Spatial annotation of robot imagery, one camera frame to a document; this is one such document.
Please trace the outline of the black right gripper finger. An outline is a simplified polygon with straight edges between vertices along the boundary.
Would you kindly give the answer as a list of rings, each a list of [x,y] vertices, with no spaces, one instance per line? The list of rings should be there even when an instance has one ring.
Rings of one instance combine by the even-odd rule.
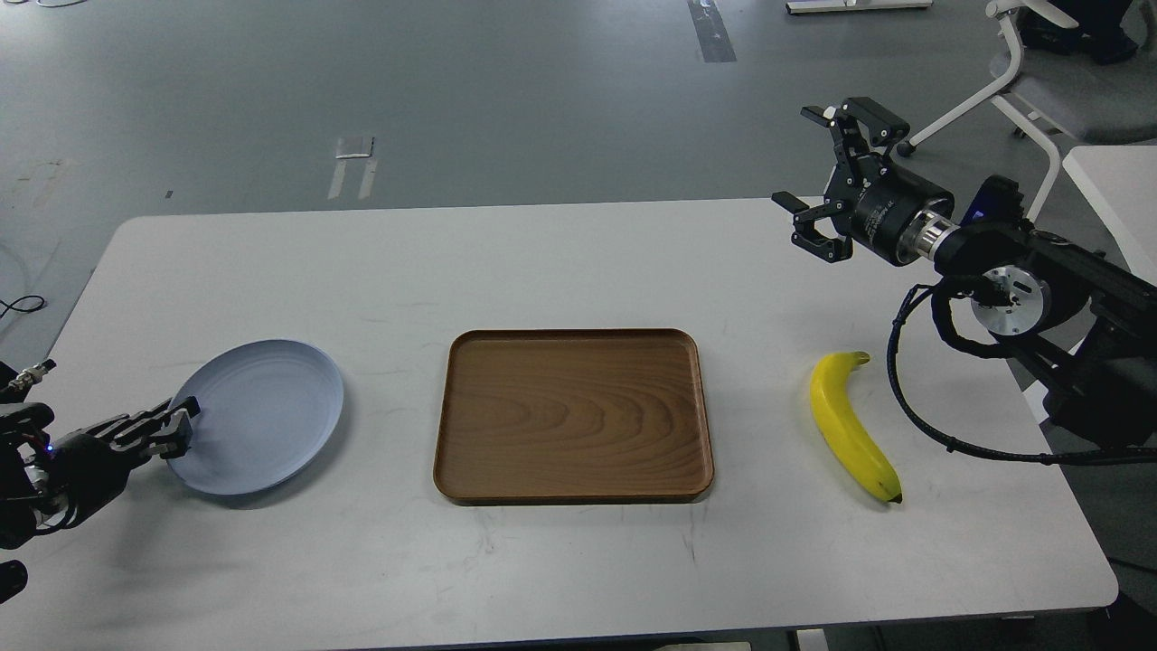
[[[911,133],[911,124],[871,98],[847,98],[838,106],[801,108],[799,114],[825,127],[833,140],[835,167],[823,190],[827,201],[849,201],[889,173],[891,149]]]
[[[804,249],[811,256],[818,257],[823,262],[843,262],[854,254],[854,243],[850,236],[837,231],[834,238],[828,238],[815,225],[821,220],[834,220],[837,217],[850,217],[852,207],[843,205],[843,201],[832,201],[828,197],[823,198],[823,204],[809,206],[799,197],[795,197],[789,191],[776,191],[772,194],[772,201],[781,209],[793,214],[793,244]]]

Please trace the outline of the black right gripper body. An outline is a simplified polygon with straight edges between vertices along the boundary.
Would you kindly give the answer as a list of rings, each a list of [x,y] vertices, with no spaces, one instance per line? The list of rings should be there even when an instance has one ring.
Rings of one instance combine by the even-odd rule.
[[[850,236],[886,262],[902,267],[918,259],[904,234],[918,214],[931,210],[950,217],[955,194],[941,185],[911,172],[889,172],[870,182],[852,207]]]

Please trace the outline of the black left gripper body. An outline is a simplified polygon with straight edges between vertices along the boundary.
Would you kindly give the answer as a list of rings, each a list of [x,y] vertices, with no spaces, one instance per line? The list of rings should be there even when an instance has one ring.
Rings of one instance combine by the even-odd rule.
[[[56,449],[50,466],[50,506],[40,528],[75,528],[90,519],[127,486],[137,469],[137,451],[117,447],[89,434],[74,434]]]

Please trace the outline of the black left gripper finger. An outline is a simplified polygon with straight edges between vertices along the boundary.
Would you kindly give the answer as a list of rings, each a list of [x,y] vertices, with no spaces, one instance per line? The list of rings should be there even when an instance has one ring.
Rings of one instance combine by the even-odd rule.
[[[180,458],[191,447],[192,423],[190,421],[146,421],[127,430],[128,463],[147,463],[149,458],[163,460]]]
[[[162,431],[170,423],[170,420],[184,413],[189,417],[198,416],[200,404],[196,397],[186,397],[179,402],[162,402],[148,410],[140,410],[128,415],[108,417],[98,426],[95,426],[95,438],[110,442],[110,444],[141,444],[150,437]]]

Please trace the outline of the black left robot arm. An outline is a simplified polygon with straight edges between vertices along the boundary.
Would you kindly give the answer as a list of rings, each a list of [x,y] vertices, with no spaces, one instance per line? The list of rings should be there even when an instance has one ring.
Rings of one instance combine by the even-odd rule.
[[[194,397],[149,410],[108,417],[52,441],[47,404],[28,400],[34,384],[56,367],[53,358],[17,371],[3,365],[1,415],[1,543],[15,552],[34,537],[75,528],[127,487],[128,475],[149,458],[185,454]]]

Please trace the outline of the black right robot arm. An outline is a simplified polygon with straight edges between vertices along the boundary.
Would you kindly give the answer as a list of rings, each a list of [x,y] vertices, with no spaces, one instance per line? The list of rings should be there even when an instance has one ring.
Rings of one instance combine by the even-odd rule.
[[[788,191],[773,201],[793,214],[793,243],[842,262],[855,246],[902,267],[928,259],[936,284],[914,286],[897,313],[889,384],[914,426],[946,450],[983,460],[1073,467],[1154,463],[1154,284],[1057,234],[1034,225],[1014,180],[992,175],[963,219],[955,197],[893,160],[909,124],[876,99],[805,106],[833,139],[835,167],[823,201]],[[928,299],[938,336],[977,358],[1016,358],[1044,384],[1054,424],[1092,450],[1025,454],[980,447],[935,429],[911,408],[897,370],[899,338]]]

